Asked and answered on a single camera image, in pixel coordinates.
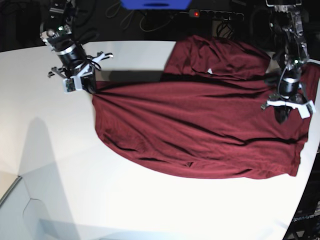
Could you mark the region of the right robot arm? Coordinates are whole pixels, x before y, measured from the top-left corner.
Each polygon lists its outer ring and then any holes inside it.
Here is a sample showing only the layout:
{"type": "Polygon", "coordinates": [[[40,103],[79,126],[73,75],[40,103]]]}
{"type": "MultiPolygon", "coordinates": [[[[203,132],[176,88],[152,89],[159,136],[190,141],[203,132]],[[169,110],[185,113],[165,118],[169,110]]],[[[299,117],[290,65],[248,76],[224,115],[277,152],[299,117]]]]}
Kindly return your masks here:
{"type": "Polygon", "coordinates": [[[91,28],[80,36],[75,35],[78,12],[75,0],[51,0],[48,17],[40,25],[39,36],[61,62],[61,67],[52,67],[47,76],[59,76],[65,93],[86,91],[93,95],[97,90],[96,71],[102,69],[100,62],[114,56],[111,52],[102,51],[95,56],[86,53],[83,45],[99,34],[91,28]]]}

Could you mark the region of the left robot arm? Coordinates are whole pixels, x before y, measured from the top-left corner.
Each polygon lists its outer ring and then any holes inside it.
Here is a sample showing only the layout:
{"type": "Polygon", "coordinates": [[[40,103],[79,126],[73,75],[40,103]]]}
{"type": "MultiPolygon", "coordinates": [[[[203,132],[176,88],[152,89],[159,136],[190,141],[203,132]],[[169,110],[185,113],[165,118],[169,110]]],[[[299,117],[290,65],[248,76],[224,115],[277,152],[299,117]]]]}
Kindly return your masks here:
{"type": "Polygon", "coordinates": [[[289,118],[291,110],[297,110],[301,119],[307,119],[316,109],[307,96],[306,85],[301,82],[303,66],[310,58],[301,16],[302,2],[267,0],[265,3],[271,8],[270,28],[281,44],[272,57],[278,62],[281,73],[273,82],[275,92],[261,108],[273,107],[279,124],[289,118]]]}

